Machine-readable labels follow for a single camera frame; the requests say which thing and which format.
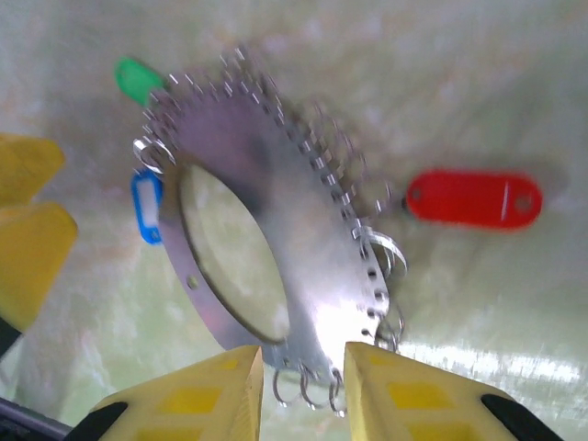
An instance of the metal key ring holder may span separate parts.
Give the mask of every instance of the metal key ring holder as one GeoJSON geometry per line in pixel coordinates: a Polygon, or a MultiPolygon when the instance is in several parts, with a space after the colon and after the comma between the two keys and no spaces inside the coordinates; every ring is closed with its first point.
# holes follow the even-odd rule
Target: metal key ring holder
{"type": "MultiPolygon", "coordinates": [[[[252,64],[238,49],[222,59],[219,80],[206,72],[170,75],[169,88],[152,93],[145,110],[146,136],[133,148],[161,175],[159,229],[165,250],[217,342],[225,349],[261,345],[265,362],[276,369],[273,392],[281,405],[302,398],[312,409],[328,406],[344,416],[334,401],[344,386],[345,343],[374,345],[385,337],[379,327],[390,309],[372,246],[387,250],[386,276],[397,260],[404,265],[406,261],[391,238],[357,217],[352,198],[342,200],[357,185],[345,182],[346,168],[351,161],[366,166],[337,121],[319,107],[314,122],[290,113],[273,79],[252,64]],[[280,341],[269,341],[244,322],[198,266],[181,198],[181,183],[195,164],[242,201],[267,240],[291,323],[280,341]],[[300,374],[300,393],[290,401],[278,390],[283,370],[300,374]],[[309,397],[311,380],[329,388],[328,401],[316,403],[309,397]]],[[[366,168],[360,168],[360,176],[367,175],[366,168]]]]}

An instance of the hole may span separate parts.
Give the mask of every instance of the hole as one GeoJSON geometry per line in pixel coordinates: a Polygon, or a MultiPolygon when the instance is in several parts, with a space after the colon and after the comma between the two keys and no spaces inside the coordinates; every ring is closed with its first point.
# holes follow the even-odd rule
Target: hole
{"type": "Polygon", "coordinates": [[[381,289],[376,289],[374,291],[374,298],[377,301],[383,301],[386,298],[386,294],[381,289]]]}
{"type": "Polygon", "coordinates": [[[300,153],[302,153],[302,154],[307,154],[312,150],[312,148],[311,148],[311,145],[309,144],[309,142],[305,141],[302,144],[299,144],[298,150],[300,150],[300,153]]]}
{"type": "Polygon", "coordinates": [[[206,283],[251,333],[263,341],[282,341],[290,328],[286,294],[250,210],[221,181],[195,166],[180,183],[180,202],[206,283]]]}
{"type": "Polygon", "coordinates": [[[517,211],[527,213],[533,206],[533,199],[530,196],[519,196],[514,202],[517,211]]]}
{"type": "Polygon", "coordinates": [[[368,250],[364,245],[361,245],[361,248],[359,248],[359,255],[361,256],[361,260],[368,260],[368,250]]]}
{"type": "Polygon", "coordinates": [[[335,180],[333,175],[322,175],[321,182],[326,186],[334,186],[335,180]]]}
{"type": "Polygon", "coordinates": [[[187,284],[187,287],[192,290],[198,289],[198,279],[196,278],[196,276],[186,277],[186,284],[187,284]]]}

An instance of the black rubber tip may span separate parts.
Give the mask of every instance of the black rubber tip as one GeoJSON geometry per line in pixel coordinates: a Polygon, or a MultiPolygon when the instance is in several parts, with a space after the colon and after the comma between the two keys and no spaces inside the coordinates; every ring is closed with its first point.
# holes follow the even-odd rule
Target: black rubber tip
{"type": "Polygon", "coordinates": [[[517,441],[563,441],[525,406],[488,393],[481,402],[506,427],[517,441]]]}

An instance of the green key tag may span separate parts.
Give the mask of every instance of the green key tag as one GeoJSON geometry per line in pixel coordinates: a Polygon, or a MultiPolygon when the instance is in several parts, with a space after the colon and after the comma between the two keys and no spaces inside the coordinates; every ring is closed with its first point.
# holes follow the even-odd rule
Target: green key tag
{"type": "Polygon", "coordinates": [[[115,77],[122,93],[143,107],[149,104],[149,96],[153,90],[165,87],[165,79],[160,74],[132,58],[119,61],[115,77]]]}

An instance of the oval cutout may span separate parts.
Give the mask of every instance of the oval cutout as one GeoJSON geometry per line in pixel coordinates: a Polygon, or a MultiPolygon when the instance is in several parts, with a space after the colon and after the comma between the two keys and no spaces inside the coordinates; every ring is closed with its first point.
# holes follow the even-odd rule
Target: oval cutout
{"type": "Polygon", "coordinates": [[[198,266],[233,315],[264,340],[289,331],[286,293],[266,238],[251,213],[219,179],[192,166],[181,204],[198,266]]]}

